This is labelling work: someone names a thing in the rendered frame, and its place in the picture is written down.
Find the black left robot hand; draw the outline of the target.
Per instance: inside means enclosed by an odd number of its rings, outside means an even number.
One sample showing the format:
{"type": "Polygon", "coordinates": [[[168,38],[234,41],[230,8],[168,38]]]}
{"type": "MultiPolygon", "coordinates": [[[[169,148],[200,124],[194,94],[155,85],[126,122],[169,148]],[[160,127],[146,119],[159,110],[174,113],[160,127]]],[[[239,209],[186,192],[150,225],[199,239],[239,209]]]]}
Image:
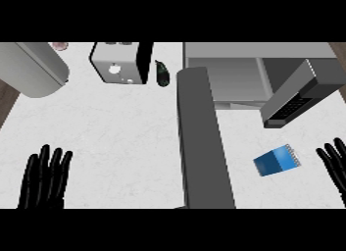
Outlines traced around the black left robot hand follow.
{"type": "Polygon", "coordinates": [[[54,210],[64,208],[64,194],[69,181],[73,152],[57,148],[50,152],[50,145],[32,154],[23,177],[20,210],[54,210]]]}

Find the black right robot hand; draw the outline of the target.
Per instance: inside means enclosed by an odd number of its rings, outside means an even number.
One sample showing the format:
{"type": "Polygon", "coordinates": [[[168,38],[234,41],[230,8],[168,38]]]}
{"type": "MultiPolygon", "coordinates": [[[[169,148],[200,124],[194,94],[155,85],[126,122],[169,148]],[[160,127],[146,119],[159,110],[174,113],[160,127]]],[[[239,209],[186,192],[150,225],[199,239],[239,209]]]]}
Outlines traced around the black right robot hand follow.
{"type": "Polygon", "coordinates": [[[316,153],[325,163],[346,208],[346,144],[339,137],[333,142],[335,144],[326,143],[323,148],[317,148],[316,153]]]}

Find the dark grey microwave door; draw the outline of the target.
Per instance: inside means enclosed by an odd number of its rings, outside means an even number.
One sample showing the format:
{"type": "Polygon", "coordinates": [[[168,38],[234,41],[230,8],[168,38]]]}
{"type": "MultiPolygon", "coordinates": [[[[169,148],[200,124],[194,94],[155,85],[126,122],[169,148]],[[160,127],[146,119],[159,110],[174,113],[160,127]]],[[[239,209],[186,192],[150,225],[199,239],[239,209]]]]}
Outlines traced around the dark grey microwave door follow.
{"type": "Polygon", "coordinates": [[[236,200],[208,70],[177,74],[184,202],[189,209],[234,209],[236,200]]]}

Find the grey microwave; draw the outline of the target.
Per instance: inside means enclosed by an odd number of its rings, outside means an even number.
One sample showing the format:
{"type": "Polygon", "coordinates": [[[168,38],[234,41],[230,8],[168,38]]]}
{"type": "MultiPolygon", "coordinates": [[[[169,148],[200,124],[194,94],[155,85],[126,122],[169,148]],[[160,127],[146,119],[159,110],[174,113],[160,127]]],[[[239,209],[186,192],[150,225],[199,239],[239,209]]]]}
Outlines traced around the grey microwave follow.
{"type": "Polygon", "coordinates": [[[218,110],[257,110],[282,128],[346,84],[326,42],[186,42],[183,65],[208,71],[218,110]]]}

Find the large pale grey appliance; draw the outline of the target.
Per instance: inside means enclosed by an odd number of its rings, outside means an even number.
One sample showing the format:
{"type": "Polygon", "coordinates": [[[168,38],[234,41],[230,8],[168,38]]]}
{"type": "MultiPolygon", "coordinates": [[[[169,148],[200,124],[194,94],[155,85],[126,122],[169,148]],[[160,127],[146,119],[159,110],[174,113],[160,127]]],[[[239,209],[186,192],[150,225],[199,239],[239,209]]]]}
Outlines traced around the large pale grey appliance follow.
{"type": "Polygon", "coordinates": [[[51,95],[70,69],[47,42],[0,42],[0,79],[29,97],[51,95]]]}

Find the silver toaster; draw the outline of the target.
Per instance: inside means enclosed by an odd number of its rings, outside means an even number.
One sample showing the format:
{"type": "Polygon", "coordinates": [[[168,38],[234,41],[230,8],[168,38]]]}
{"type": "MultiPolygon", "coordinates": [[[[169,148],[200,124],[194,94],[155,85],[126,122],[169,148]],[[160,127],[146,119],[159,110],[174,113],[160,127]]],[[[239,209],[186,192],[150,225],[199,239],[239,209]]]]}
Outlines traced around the silver toaster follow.
{"type": "Polygon", "coordinates": [[[89,60],[106,83],[149,82],[153,42],[97,42],[89,60]]]}

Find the dark green eggplant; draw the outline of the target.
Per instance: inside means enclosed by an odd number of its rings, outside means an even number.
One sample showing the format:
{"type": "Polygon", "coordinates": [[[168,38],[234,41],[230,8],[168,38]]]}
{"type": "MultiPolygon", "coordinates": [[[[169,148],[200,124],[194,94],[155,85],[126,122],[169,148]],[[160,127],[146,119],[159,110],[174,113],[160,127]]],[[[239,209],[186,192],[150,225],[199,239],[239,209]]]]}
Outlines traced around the dark green eggplant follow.
{"type": "Polygon", "coordinates": [[[166,87],[171,84],[171,73],[163,62],[157,61],[157,83],[159,86],[166,87]]]}

